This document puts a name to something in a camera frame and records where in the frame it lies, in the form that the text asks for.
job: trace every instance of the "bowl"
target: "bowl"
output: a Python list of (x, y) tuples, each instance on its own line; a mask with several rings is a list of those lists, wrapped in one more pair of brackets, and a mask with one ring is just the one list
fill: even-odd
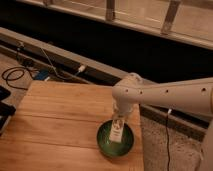
[(133, 144), (134, 135), (131, 128), (125, 123), (123, 128), (123, 135), (121, 142), (114, 142), (109, 140), (112, 120), (103, 123), (98, 129), (97, 143), (100, 151), (108, 157), (119, 157), (127, 154)]

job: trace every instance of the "wood plank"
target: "wood plank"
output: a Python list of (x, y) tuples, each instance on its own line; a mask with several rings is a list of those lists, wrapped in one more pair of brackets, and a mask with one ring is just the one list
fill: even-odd
[(4, 171), (142, 171), (141, 154), (119, 159), (104, 157), (99, 150), (19, 141), (0, 141)]
[[(25, 96), (16, 111), (16, 115), (43, 116), (74, 120), (104, 122), (113, 115), (113, 102), (110, 98), (105, 102), (90, 100), (75, 100), (65, 98), (50, 98), (40, 96)], [(129, 123), (140, 125), (138, 105), (130, 115)]]
[[(56, 144), (98, 149), (96, 135), (102, 123), (15, 116), (2, 135), (2, 139), (35, 143)], [(134, 146), (131, 152), (142, 153), (141, 129), (130, 126), (134, 132)]]
[(110, 86), (98, 86), (89, 84), (70, 84), (49, 81), (45, 84), (42, 81), (33, 81), (28, 96), (61, 97), (74, 100), (95, 100), (106, 102), (112, 99)]
[(99, 126), (112, 116), (111, 87), (33, 82), (0, 138), (0, 169), (143, 170), (139, 108), (130, 116), (135, 143), (120, 158), (99, 152)]

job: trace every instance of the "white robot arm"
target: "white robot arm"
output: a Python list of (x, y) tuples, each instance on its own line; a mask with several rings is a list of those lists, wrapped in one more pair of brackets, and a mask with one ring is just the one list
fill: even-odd
[[(176, 109), (195, 115), (213, 117), (213, 78), (191, 81), (143, 85), (143, 79), (135, 73), (127, 75), (112, 89), (114, 110), (128, 115), (135, 103)], [(210, 123), (202, 144), (203, 160), (199, 171), (212, 171), (213, 123)]]

